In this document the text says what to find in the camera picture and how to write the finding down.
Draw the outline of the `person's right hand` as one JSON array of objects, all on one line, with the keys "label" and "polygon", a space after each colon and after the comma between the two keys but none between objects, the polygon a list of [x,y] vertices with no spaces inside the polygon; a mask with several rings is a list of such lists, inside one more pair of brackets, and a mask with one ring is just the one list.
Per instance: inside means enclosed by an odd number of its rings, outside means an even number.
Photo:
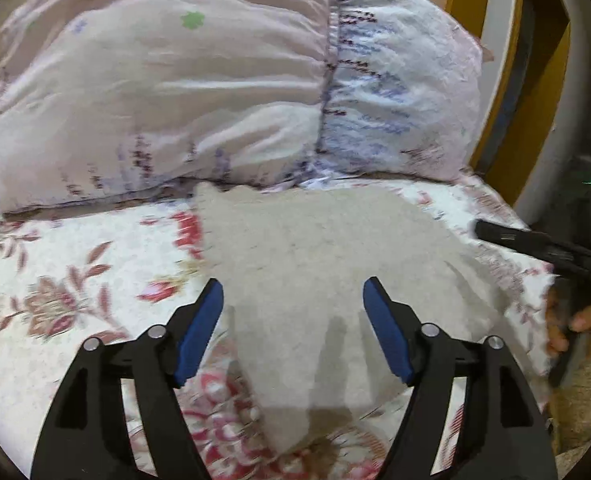
[{"label": "person's right hand", "polygon": [[[563,332],[565,329],[557,317],[558,297],[555,286],[550,286],[546,297],[546,326],[547,326],[547,353],[552,358],[568,350],[569,342]],[[591,304],[583,310],[576,312],[572,320],[567,324],[574,333],[589,333],[586,356],[591,356]]]}]

